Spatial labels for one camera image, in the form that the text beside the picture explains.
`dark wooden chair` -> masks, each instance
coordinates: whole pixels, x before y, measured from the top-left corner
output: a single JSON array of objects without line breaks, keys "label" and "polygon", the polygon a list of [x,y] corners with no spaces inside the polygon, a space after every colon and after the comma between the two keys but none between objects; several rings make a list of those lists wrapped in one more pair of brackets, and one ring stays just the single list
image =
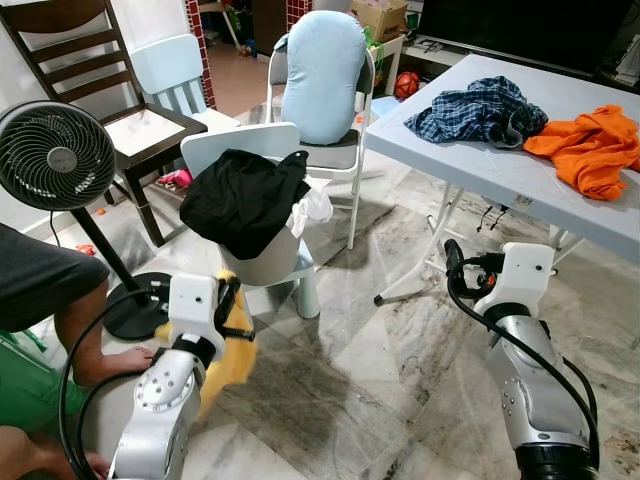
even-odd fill
[{"label": "dark wooden chair", "polygon": [[[44,47],[27,45],[29,34],[70,32],[105,14],[108,24],[105,22],[101,31],[54,41]],[[206,132],[207,127],[145,102],[109,0],[50,0],[0,7],[0,20],[50,99],[72,103],[128,84],[135,105],[101,118],[100,122],[114,142],[117,172],[126,190],[117,183],[114,186],[135,203],[151,241],[156,246],[162,245],[164,238],[140,179],[179,158],[182,139]]]}]

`fan base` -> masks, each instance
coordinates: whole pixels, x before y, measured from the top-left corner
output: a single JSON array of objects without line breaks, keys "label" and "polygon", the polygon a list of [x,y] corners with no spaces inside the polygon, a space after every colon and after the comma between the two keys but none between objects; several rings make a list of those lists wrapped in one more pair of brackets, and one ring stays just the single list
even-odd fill
[{"label": "fan base", "polygon": [[[169,283],[171,275],[150,272],[134,275],[133,279],[140,288],[150,288],[153,281]],[[127,293],[124,285],[118,285],[107,297],[107,306]],[[156,328],[169,321],[167,304],[151,300],[148,296],[147,300],[145,305],[139,305],[133,297],[125,300],[105,316],[104,328],[120,340],[139,341],[153,338]]]}]

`television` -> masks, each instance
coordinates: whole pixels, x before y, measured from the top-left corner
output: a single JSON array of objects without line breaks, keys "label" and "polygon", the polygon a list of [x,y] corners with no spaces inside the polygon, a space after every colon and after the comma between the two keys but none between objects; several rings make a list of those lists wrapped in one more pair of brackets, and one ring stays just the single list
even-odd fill
[{"label": "television", "polygon": [[418,33],[498,56],[592,74],[633,0],[424,0]]}]

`black cloth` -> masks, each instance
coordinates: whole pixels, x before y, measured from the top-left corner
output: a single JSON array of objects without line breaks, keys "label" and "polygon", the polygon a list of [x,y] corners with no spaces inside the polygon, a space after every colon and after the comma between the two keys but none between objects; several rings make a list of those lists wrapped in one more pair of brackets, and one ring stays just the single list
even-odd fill
[{"label": "black cloth", "polygon": [[26,330],[91,293],[108,276],[97,258],[0,223],[0,330]]},{"label": "black cloth", "polygon": [[180,219],[236,258],[256,258],[284,227],[291,207],[308,191],[304,151],[278,164],[229,149],[198,175],[180,207]]}]

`fan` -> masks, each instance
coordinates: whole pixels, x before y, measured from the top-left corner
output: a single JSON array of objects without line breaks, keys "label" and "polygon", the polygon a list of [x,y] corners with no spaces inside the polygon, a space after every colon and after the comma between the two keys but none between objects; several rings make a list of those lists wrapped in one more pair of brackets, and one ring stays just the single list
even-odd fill
[{"label": "fan", "polygon": [[[41,210],[68,210],[82,226],[122,284],[107,299],[168,282],[164,273],[135,277],[86,210],[114,178],[116,151],[105,129],[84,110],[54,101],[27,102],[0,114],[0,185],[17,200]],[[160,302],[145,294],[122,302],[104,320],[113,336],[153,337],[167,322]]]}]

